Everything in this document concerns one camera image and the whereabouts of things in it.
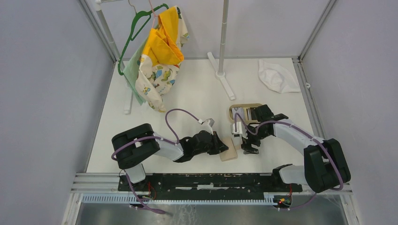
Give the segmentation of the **beige card holder wallet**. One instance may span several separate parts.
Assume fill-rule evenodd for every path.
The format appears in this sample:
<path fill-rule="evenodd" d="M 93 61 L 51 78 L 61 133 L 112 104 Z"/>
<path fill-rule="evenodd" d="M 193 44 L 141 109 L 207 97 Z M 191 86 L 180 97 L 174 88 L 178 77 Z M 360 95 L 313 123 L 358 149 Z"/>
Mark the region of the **beige card holder wallet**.
<path fill-rule="evenodd" d="M 226 162 L 237 159 L 237 151 L 241 149 L 240 144 L 235 145 L 231 137 L 223 138 L 222 142 L 228 147 L 228 149 L 220 153 L 220 160 L 222 162 Z"/>

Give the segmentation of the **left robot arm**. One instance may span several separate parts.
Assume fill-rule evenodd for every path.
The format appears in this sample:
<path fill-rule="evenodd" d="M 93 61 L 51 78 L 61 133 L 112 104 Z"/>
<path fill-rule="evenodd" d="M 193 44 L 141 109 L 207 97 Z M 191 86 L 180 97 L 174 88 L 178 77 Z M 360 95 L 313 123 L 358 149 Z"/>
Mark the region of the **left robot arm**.
<path fill-rule="evenodd" d="M 126 172 L 130 186 L 142 191 L 147 186 L 142 162 L 152 155 L 184 163 L 199 154 L 218 155 L 229 149 L 212 129 L 213 120 L 199 120 L 199 124 L 199 133 L 175 142 L 154 132 L 149 123 L 134 127 L 112 138 L 114 153 L 111 158 Z"/>

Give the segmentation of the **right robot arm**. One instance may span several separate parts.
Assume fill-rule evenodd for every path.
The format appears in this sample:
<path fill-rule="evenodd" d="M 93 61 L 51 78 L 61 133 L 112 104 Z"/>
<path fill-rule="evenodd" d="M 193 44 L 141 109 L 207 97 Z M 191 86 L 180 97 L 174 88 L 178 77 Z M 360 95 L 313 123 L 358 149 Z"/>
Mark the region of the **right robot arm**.
<path fill-rule="evenodd" d="M 283 113 L 274 114 L 268 105 L 252 108 L 252 123 L 246 123 L 241 114 L 232 114 L 231 132 L 241 138 L 245 154 L 257 154 L 261 141 L 269 136 L 279 138 L 297 150 L 304 160 L 303 165 L 286 164 L 273 170 L 271 186 L 284 191 L 290 184 L 307 185 L 315 193 L 325 190 L 342 190 L 351 180 L 351 172 L 340 142 L 334 138 L 314 136 Z"/>

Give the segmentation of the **beige oval tray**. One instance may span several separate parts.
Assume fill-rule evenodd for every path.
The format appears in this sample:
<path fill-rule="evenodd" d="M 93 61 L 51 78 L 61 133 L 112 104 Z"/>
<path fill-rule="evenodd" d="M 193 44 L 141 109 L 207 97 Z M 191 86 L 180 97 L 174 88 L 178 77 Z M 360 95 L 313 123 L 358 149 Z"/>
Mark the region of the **beige oval tray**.
<path fill-rule="evenodd" d="M 231 108 L 232 107 L 242 107 L 245 109 L 245 114 L 246 114 L 246 122 L 245 123 L 251 123 L 251 122 L 257 122 L 257 118 L 256 115 L 254 113 L 254 109 L 261 106 L 261 104 L 259 103 L 255 103 L 255 104 L 235 104 L 235 105 L 231 105 L 229 107 L 229 116 L 230 116 L 230 120 L 233 121 L 232 119 L 232 113 L 231 113 Z"/>

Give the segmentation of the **right rack foot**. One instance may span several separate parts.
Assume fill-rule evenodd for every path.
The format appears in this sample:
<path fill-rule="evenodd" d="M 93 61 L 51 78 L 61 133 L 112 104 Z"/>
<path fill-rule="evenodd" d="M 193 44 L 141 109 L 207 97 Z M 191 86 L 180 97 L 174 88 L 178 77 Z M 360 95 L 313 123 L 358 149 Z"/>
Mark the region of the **right rack foot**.
<path fill-rule="evenodd" d="M 223 86 L 229 100 L 235 100 L 236 96 L 230 87 L 227 79 L 226 79 L 226 73 L 224 72 L 224 58 L 221 57 L 218 62 L 216 62 L 216 59 L 214 58 L 213 54 L 211 52 L 207 53 L 207 57 L 210 61 L 210 63 L 213 66 L 213 69 L 215 70 L 215 77 L 217 80 L 220 81 L 221 85 Z"/>

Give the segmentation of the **right rack pole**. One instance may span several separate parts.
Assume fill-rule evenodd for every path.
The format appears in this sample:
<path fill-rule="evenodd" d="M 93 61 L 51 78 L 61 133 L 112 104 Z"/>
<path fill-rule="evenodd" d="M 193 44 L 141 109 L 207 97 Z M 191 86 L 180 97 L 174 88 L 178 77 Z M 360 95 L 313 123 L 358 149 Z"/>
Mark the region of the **right rack pole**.
<path fill-rule="evenodd" d="M 222 13 L 222 28 L 221 28 L 221 41 L 220 41 L 220 53 L 219 53 L 219 66 L 217 71 L 217 76 L 224 76 L 223 65 L 225 58 L 225 44 L 227 35 L 227 20 L 228 20 L 228 8 L 229 0 L 223 1 L 223 13 Z"/>

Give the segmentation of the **rack pole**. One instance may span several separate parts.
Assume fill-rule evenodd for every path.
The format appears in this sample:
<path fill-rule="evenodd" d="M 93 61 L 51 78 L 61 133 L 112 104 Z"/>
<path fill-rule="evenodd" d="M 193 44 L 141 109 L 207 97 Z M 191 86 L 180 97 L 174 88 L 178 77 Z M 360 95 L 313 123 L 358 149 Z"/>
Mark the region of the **rack pole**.
<path fill-rule="evenodd" d="M 120 54 L 120 52 L 119 52 L 119 50 L 118 50 L 118 48 L 116 46 L 114 37 L 113 37 L 113 35 L 111 33 L 111 30 L 110 30 L 110 28 L 108 26 L 108 23 L 107 23 L 107 21 L 105 19 L 105 16 L 103 14 L 102 7 L 101 7 L 101 4 L 105 3 L 105 2 L 112 2 L 112 0 L 94 0 L 93 1 L 94 9 L 95 9 L 96 14 L 97 14 L 97 16 L 99 18 L 99 23 L 100 23 L 100 25 L 101 25 L 101 27 L 102 27 L 102 29 L 104 31 L 104 34 L 105 34 L 107 43 L 108 43 L 108 45 L 110 47 L 111 53 L 112 53 L 114 59 L 119 63 L 119 62 L 121 62 L 121 54 Z"/>
<path fill-rule="evenodd" d="M 217 76 L 224 76 L 223 65 L 225 58 L 225 44 L 227 35 L 227 20 L 228 20 L 228 8 L 229 0 L 223 1 L 223 13 L 222 13 L 222 28 L 221 28 L 221 41 L 220 41 L 220 53 L 219 53 L 219 66 L 217 71 Z"/>

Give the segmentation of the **white cloth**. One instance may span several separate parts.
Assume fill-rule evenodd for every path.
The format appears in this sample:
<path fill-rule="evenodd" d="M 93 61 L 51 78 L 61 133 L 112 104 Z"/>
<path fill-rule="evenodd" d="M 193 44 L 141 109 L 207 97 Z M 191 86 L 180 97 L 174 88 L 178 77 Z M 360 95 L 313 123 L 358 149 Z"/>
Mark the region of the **white cloth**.
<path fill-rule="evenodd" d="M 301 92 L 292 73 L 281 65 L 258 60 L 258 67 L 258 77 L 269 90 L 280 94 Z"/>

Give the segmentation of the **cream printed cloth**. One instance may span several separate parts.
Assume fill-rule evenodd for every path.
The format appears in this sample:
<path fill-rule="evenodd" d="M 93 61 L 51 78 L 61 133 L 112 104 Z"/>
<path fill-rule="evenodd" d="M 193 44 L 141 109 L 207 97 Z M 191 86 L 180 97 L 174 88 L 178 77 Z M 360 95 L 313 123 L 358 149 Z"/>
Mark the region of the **cream printed cloth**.
<path fill-rule="evenodd" d="M 187 30 L 184 18 L 180 8 L 177 6 L 177 12 L 180 22 L 181 31 L 177 44 L 182 48 L 189 40 L 189 32 Z M 181 63 L 177 65 L 159 64 L 152 67 L 151 60 L 143 58 L 141 55 L 138 78 L 135 88 L 139 95 L 142 96 L 149 106 L 155 111 L 164 113 L 166 107 L 163 103 L 162 96 L 167 94 L 174 85 L 180 70 Z"/>

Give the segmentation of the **yellow cloth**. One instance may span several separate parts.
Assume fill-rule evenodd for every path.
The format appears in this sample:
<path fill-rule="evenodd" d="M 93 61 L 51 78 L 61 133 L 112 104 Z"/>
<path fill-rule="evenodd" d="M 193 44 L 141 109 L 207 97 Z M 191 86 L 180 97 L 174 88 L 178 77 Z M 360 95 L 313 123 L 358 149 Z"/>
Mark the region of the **yellow cloth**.
<path fill-rule="evenodd" d="M 177 65 L 184 60 L 181 47 L 177 44 L 181 31 L 177 6 L 158 15 L 158 27 L 151 29 L 142 51 L 143 58 L 151 60 L 152 67 L 159 64 Z"/>

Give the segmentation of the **light green printed cloth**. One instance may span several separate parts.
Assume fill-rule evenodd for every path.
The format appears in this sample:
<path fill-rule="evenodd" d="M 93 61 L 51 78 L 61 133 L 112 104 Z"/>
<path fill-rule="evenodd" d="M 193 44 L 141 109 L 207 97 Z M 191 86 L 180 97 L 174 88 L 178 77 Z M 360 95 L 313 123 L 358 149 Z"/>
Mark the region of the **light green printed cloth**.
<path fill-rule="evenodd" d="M 139 66 L 140 66 L 140 58 L 142 55 L 142 51 L 144 49 L 144 46 L 146 45 L 147 42 L 146 38 L 143 43 L 139 46 L 139 48 L 134 52 L 133 56 L 125 66 L 123 73 L 125 78 L 127 79 L 130 88 L 132 90 L 132 93 L 136 96 L 136 99 L 140 105 L 146 102 L 146 100 L 140 96 L 135 88 L 135 83 L 138 78 L 138 71 L 139 71 Z"/>

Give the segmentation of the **pink clothes hanger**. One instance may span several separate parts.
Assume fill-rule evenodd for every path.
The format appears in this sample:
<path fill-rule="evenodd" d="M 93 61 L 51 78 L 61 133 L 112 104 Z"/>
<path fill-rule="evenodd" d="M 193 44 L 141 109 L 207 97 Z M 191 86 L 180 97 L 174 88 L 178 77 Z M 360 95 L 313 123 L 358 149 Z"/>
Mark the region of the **pink clothes hanger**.
<path fill-rule="evenodd" d="M 148 2 L 149 2 L 149 4 L 150 4 L 151 12 L 152 12 L 152 14 L 153 14 L 152 29 L 155 29 L 155 28 L 156 28 L 157 16 L 158 16 L 158 15 L 155 13 L 155 9 L 154 9 L 154 6 L 153 6 L 151 0 L 148 0 Z"/>

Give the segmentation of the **green clothes hanger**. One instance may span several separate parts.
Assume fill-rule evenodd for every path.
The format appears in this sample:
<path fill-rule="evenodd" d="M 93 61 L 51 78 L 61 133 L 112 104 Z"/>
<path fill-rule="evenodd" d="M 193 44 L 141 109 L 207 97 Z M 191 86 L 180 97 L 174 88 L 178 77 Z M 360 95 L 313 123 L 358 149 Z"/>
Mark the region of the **green clothes hanger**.
<path fill-rule="evenodd" d="M 130 33 L 128 36 L 128 39 L 123 47 L 122 52 L 120 53 L 119 56 L 119 60 L 118 60 L 118 64 L 117 64 L 117 69 L 118 69 L 118 73 L 119 75 L 124 75 L 123 71 L 122 71 L 122 64 L 123 64 L 123 57 L 125 55 L 125 52 L 129 46 L 129 43 L 131 41 L 133 41 L 137 35 L 141 32 L 141 30 L 146 26 L 146 24 L 150 21 L 150 19 L 152 18 L 152 12 L 151 11 L 139 11 L 136 13 L 136 15 L 134 16 L 132 23 L 131 23 L 131 27 L 130 27 Z M 142 17 L 147 17 L 147 20 L 143 23 L 143 25 L 137 30 L 135 31 L 136 25 L 138 23 L 138 21 L 142 18 Z"/>

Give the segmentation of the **left rack pole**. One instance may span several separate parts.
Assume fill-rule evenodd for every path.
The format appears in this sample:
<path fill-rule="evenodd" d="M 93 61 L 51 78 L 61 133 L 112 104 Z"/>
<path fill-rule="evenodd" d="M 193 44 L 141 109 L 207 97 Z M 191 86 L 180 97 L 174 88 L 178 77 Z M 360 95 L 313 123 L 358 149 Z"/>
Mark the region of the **left rack pole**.
<path fill-rule="evenodd" d="M 112 2 L 112 0 L 94 0 L 93 1 L 94 9 L 95 9 L 96 14 L 97 14 L 97 16 L 99 18 L 99 23 L 100 23 L 100 25 L 101 25 L 101 27 L 102 27 L 102 29 L 104 31 L 104 34 L 105 34 L 107 43 L 108 43 L 108 45 L 110 47 L 111 53 L 112 53 L 114 59 L 119 63 L 119 62 L 121 62 L 121 54 L 120 54 L 120 52 L 119 52 L 119 50 L 118 50 L 118 48 L 116 46 L 114 37 L 113 37 L 113 35 L 111 33 L 111 30 L 110 30 L 110 28 L 108 26 L 108 23 L 107 23 L 107 21 L 105 19 L 105 16 L 103 14 L 102 7 L 101 7 L 101 4 L 105 3 L 105 2 Z"/>

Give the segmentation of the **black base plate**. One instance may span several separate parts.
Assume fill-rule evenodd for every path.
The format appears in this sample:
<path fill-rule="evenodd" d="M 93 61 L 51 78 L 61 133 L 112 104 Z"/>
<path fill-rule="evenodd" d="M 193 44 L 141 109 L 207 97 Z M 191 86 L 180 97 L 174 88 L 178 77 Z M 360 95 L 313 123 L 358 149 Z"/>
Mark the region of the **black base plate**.
<path fill-rule="evenodd" d="M 138 195 L 149 194 L 155 200 L 263 200 L 265 193 L 303 190 L 270 173 L 152 173 L 132 186 Z"/>

